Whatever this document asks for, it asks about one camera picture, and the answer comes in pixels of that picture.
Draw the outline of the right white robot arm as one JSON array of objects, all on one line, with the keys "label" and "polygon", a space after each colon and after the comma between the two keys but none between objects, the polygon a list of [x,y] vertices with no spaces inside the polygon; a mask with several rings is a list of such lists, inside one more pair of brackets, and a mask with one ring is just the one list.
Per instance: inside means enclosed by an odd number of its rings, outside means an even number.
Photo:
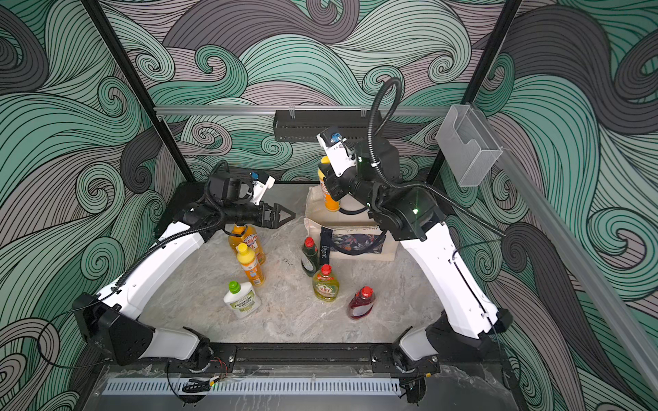
[{"label": "right white robot arm", "polygon": [[491,338],[506,332],[513,316],[497,308],[479,287],[452,240],[433,189],[418,183],[389,188],[361,178],[354,167],[342,176],[336,176],[328,164],[320,166],[320,171],[334,200],[350,195],[367,208],[383,233],[411,255],[443,306],[435,323],[408,330],[397,340],[394,358],[398,367],[411,370],[432,358],[483,359]]}]

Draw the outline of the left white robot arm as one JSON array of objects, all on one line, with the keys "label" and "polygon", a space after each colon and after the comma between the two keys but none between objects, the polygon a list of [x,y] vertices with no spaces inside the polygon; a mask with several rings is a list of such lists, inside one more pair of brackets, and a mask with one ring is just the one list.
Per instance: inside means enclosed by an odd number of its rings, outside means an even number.
[{"label": "left white robot arm", "polygon": [[126,272],[94,295],[82,294],[72,310],[83,341],[119,366],[172,360],[194,373],[205,371],[214,352],[208,337],[184,327],[155,328],[140,322],[144,308],[173,272],[226,224],[278,229],[296,214],[279,204],[231,204],[216,209],[191,203]]}]

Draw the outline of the large orange soap bottle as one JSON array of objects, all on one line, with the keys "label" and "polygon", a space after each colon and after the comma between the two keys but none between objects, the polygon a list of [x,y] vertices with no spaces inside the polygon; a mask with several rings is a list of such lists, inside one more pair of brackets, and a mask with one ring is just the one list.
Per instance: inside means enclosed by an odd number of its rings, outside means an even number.
[{"label": "large orange soap bottle", "polygon": [[255,256],[261,265],[266,262],[266,254],[260,244],[260,237],[253,225],[235,224],[228,237],[231,250],[237,253],[237,248],[244,243],[255,252]]}]

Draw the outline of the cream canvas shopping bag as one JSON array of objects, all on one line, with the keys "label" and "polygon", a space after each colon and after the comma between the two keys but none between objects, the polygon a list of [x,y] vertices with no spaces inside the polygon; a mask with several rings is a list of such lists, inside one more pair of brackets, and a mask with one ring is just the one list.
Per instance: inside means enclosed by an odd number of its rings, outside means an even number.
[{"label": "cream canvas shopping bag", "polygon": [[[304,227],[308,236],[320,244],[321,229],[332,231],[332,241],[346,251],[363,251],[382,233],[375,221],[366,212],[347,215],[341,212],[330,212],[325,206],[325,195],[320,185],[308,190],[306,197]],[[335,248],[330,257],[334,260],[373,260],[394,261],[399,244],[387,234],[384,241],[368,253],[352,256],[340,253]]]}]

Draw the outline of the yellow-green soap bottle red cap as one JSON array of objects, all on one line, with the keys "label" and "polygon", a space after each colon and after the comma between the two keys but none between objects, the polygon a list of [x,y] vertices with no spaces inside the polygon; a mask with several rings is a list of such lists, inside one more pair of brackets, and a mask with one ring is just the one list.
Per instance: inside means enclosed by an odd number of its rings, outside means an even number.
[{"label": "yellow-green soap bottle red cap", "polygon": [[325,264],[312,279],[315,296],[322,301],[335,301],[339,294],[339,281],[332,272],[332,266]]}]

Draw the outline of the dark green bottle red cap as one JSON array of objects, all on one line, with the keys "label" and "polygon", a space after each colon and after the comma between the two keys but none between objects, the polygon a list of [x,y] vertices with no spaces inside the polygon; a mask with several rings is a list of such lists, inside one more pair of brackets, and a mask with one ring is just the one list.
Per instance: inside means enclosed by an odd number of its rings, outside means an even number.
[{"label": "dark green bottle red cap", "polygon": [[318,270],[320,270],[320,255],[312,237],[308,236],[304,240],[302,251],[302,269],[309,277],[313,277],[318,272]]}]

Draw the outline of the white bottle green cap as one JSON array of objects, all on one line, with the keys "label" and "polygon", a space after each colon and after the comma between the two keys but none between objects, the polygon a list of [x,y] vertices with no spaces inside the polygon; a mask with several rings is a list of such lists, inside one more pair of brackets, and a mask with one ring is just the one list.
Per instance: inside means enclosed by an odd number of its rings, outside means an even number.
[{"label": "white bottle green cap", "polygon": [[261,300],[251,282],[231,281],[224,296],[224,304],[238,319],[244,319],[260,308]]}]

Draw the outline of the aluminium wall rail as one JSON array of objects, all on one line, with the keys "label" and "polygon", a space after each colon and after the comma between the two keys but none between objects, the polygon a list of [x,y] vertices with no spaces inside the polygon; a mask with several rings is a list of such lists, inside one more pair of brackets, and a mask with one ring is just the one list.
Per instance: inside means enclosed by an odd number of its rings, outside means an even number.
[{"label": "aluminium wall rail", "polygon": [[[395,116],[443,116],[447,114],[450,106],[437,107],[411,107],[399,106],[394,112]],[[168,104],[155,106],[158,116],[273,116],[276,111],[288,111],[291,115],[298,111],[356,111],[365,114],[369,108],[365,106],[327,106],[327,105],[191,105]]]}]

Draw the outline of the clear plastic wall bin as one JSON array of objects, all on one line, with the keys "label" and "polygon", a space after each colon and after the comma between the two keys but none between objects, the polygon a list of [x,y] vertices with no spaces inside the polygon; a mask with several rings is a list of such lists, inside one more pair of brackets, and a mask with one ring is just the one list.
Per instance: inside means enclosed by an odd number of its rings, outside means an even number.
[{"label": "clear plastic wall bin", "polygon": [[436,140],[461,187],[479,186],[502,154],[488,119],[471,104],[450,107]]}]

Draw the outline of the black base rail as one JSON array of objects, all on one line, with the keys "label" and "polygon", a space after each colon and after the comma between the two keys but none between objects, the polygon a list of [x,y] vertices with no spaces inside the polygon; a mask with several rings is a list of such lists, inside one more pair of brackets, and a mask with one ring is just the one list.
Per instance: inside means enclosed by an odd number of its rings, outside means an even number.
[{"label": "black base rail", "polygon": [[176,361],[176,366],[191,371],[233,373],[238,366],[361,366],[374,373],[438,373],[440,366],[497,363],[500,349],[488,344],[483,351],[440,349],[420,360],[404,356],[402,349],[388,342],[312,342],[310,344],[221,344],[212,342],[192,359]]}]

